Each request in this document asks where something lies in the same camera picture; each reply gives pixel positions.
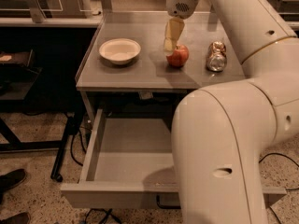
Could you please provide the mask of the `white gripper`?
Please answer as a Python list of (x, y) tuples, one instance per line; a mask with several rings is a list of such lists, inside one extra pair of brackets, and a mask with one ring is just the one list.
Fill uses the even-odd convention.
[(166, 0), (166, 10), (171, 18), (164, 32), (164, 54), (171, 55), (177, 48), (177, 43), (184, 29), (184, 20), (195, 11), (199, 0)]

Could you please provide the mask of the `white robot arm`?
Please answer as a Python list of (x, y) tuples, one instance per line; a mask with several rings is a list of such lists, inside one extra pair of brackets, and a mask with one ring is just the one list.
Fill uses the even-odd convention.
[[(184, 224), (268, 224), (259, 156), (298, 132), (297, 35), (266, 0), (210, 0), (245, 79), (179, 103), (172, 150)], [(167, 12), (187, 19), (179, 3)]]

